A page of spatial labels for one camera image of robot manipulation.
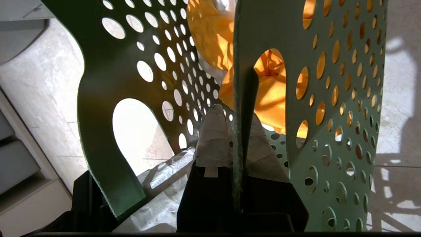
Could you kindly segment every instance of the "tiled floor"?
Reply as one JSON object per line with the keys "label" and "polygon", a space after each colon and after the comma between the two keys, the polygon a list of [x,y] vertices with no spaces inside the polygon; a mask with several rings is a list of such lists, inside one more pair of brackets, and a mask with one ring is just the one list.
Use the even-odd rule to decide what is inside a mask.
{"label": "tiled floor", "polygon": [[[381,130],[367,225],[372,231],[421,231],[420,11],[419,0],[389,0]],[[87,169],[76,124],[82,73],[82,54],[56,20],[25,52],[0,66],[0,86],[70,190]],[[172,156],[146,106],[126,100],[116,111],[117,143],[136,174]]]}

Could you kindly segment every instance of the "yellow cloth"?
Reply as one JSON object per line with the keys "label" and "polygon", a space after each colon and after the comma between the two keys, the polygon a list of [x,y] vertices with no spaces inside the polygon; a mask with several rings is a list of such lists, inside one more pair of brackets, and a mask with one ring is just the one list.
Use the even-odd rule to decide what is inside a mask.
{"label": "yellow cloth", "polygon": [[[307,0],[303,12],[303,26],[313,18],[316,0]],[[330,6],[325,5],[325,12]],[[212,0],[190,0],[187,21],[197,50],[209,65],[227,70],[219,91],[219,98],[234,109],[233,32],[234,21],[222,16]],[[259,77],[259,88],[254,112],[263,124],[285,134],[286,72],[281,54],[276,49],[264,52],[254,65]],[[297,81],[297,97],[301,98],[308,83],[308,72],[303,70]],[[297,136],[306,138],[307,124],[302,124]]]}

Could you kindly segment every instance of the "laundry basket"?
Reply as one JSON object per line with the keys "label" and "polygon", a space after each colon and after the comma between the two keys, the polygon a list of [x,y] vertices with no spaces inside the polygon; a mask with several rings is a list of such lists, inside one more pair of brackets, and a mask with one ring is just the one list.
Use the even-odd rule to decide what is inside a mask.
{"label": "laundry basket", "polygon": [[[201,118],[221,103],[219,86],[198,64],[187,0],[43,2],[81,47],[80,138],[93,177],[114,215],[124,220],[144,193],[114,138],[117,103],[133,98],[146,104],[178,153],[195,144]],[[238,1],[234,70],[240,113],[225,106],[226,115],[237,119],[239,131],[247,124],[258,85],[254,63],[267,49],[278,49],[287,71],[286,135],[266,134],[308,209],[306,230],[362,231],[380,122],[387,0],[317,0],[313,20],[303,26],[304,3]],[[309,81],[297,99],[304,68]],[[307,138],[297,141],[302,123]]]}

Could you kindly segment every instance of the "yellow fabric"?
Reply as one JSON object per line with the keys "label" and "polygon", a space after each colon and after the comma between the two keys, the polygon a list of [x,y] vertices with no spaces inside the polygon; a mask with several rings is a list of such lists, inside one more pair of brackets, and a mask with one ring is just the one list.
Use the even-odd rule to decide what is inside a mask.
{"label": "yellow fabric", "polygon": [[[316,0],[307,0],[303,12],[303,26],[307,28],[313,18]],[[325,13],[330,8],[325,5]],[[197,50],[211,66],[227,70],[219,91],[219,98],[234,109],[233,32],[234,21],[224,17],[214,7],[212,0],[190,0],[187,21]],[[286,72],[281,54],[276,49],[264,52],[254,65],[259,77],[259,88],[254,112],[263,124],[285,134]],[[308,71],[303,70],[297,81],[297,97],[301,98],[308,83]],[[307,123],[297,133],[306,138]]]}

